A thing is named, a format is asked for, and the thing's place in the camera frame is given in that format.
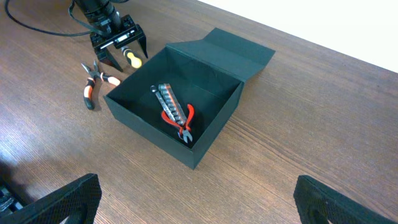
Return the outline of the red diagonal cutting pliers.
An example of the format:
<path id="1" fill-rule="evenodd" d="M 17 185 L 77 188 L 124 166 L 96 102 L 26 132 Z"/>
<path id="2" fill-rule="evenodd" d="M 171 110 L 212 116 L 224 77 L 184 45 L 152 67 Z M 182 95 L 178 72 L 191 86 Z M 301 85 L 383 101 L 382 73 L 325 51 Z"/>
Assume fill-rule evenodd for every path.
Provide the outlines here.
<path id="1" fill-rule="evenodd" d="M 166 114 L 165 111 L 161 112 L 161 117 L 162 119 L 169 125 L 175 127 L 178 129 L 178 136 L 180 139 L 184 140 L 185 143 L 189 143 L 193 141 L 192 135 L 191 135 L 191 127 L 190 127 L 190 123 L 192 121 L 192 118 L 195 114 L 195 109 L 191 104 L 187 105 L 188 108 L 188 117 L 187 120 L 184 124 L 180 125 L 178 123 L 176 123 L 175 121 L 172 121 Z"/>

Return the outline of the orange black needle-nose pliers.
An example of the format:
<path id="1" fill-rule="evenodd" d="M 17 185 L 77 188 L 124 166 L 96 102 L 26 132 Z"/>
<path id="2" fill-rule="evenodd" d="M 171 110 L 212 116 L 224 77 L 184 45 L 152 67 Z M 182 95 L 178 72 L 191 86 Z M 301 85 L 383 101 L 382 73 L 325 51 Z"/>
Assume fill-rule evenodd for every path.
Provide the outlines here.
<path id="1" fill-rule="evenodd" d="M 89 66 L 85 65 L 84 63 L 81 63 L 81 66 L 89 75 L 89 77 L 86 79 L 86 84 L 83 90 L 83 101 L 85 103 L 85 106 L 89 110 L 94 110 L 95 104 L 93 103 L 92 100 L 92 92 L 95 88 L 96 80 L 100 79 L 102 82 L 108 82 L 114 86 L 120 85 L 121 80 L 116 78 L 115 76 L 101 72 L 96 60 L 94 60 L 93 62 L 93 69 L 91 69 Z"/>

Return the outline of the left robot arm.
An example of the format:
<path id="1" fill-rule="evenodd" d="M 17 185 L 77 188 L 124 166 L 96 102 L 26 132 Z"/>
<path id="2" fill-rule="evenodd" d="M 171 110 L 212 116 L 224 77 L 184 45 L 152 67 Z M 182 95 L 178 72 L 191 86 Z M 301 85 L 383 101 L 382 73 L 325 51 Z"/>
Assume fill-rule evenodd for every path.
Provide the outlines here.
<path id="1" fill-rule="evenodd" d="M 122 71 L 117 60 L 108 50 L 108 46 L 113 45 L 122 51 L 131 67 L 140 68 L 142 66 L 142 60 L 134 54 L 128 45 L 137 41 L 144 56 L 147 57 L 146 35 L 129 14 L 121 17 L 113 6 L 113 1 L 110 0 L 74 0 L 68 8 L 70 17 L 74 17 L 75 6 L 78 6 L 86 17 L 87 22 L 78 19 L 76 21 L 90 30 L 91 44 L 100 62 Z"/>

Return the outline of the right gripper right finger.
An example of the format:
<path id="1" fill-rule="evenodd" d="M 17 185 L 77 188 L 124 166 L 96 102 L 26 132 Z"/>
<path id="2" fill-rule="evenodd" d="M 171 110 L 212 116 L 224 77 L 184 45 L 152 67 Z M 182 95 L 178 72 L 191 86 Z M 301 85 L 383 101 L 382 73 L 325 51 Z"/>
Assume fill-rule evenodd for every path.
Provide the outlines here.
<path id="1" fill-rule="evenodd" d="M 298 176 L 294 200 L 305 224 L 396 224 L 309 175 Z"/>

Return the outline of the silver ratchet wrench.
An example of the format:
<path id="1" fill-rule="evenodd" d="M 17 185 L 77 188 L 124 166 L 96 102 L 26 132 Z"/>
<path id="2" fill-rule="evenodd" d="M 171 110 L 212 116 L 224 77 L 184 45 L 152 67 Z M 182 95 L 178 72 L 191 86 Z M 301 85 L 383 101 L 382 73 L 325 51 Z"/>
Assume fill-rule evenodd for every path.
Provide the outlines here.
<path id="1" fill-rule="evenodd" d="M 174 116 L 172 114 L 172 112 L 170 111 L 169 107 L 167 106 L 165 100 L 163 99 L 162 95 L 160 94 L 160 91 L 154 86 L 152 85 L 150 87 L 150 91 L 157 97 L 159 103 L 161 104 L 163 110 L 166 112 L 167 116 L 173 120 Z"/>

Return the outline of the orange socket holder rail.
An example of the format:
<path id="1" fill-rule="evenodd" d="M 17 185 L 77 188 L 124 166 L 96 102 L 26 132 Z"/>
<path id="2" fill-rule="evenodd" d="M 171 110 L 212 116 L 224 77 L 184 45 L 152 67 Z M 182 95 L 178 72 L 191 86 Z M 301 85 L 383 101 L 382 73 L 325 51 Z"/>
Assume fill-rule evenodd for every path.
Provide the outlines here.
<path id="1" fill-rule="evenodd" d="M 160 94 L 174 116 L 172 121 L 175 121 L 180 125 L 184 124 L 187 120 L 187 117 L 185 116 L 185 113 L 183 112 L 183 109 L 180 106 L 180 103 L 178 102 L 171 85 L 169 83 L 163 83 L 159 84 L 158 88 Z"/>

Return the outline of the yellow black stubby screwdriver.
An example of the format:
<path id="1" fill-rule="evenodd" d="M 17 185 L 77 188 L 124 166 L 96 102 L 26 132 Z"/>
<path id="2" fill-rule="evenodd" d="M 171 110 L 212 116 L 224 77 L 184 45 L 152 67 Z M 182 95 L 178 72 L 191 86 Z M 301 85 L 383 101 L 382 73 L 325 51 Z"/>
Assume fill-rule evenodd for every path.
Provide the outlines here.
<path id="1" fill-rule="evenodd" d="M 121 51 L 131 67 L 138 69 L 142 66 L 142 60 L 128 46 L 122 47 Z"/>

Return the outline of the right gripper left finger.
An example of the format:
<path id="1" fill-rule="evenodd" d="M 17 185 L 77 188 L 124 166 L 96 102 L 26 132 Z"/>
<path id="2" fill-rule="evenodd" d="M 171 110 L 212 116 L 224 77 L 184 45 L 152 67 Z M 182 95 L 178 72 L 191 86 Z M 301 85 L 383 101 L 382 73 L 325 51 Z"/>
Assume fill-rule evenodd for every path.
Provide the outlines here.
<path id="1" fill-rule="evenodd" d="M 1 218 L 10 223 L 82 223 L 91 224 L 102 196 L 99 178 L 86 174 L 34 203 Z"/>

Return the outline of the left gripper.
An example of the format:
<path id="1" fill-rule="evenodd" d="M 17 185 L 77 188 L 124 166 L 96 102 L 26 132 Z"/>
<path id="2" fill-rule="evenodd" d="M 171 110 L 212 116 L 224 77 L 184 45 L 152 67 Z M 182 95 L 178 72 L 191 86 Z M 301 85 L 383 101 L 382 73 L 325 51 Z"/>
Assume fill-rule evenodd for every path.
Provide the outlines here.
<path id="1" fill-rule="evenodd" d="M 123 71 L 120 64 L 113 57 L 108 46 L 114 45 L 116 49 L 120 49 L 131 42 L 137 41 L 144 56 L 148 58 L 147 54 L 147 39 L 146 35 L 139 24 L 136 24 L 130 15 L 121 18 L 121 29 L 110 34 L 107 37 L 102 37 L 99 34 L 90 34 L 91 44 L 96 51 L 98 60 L 106 65 L 109 65 L 120 72 Z"/>

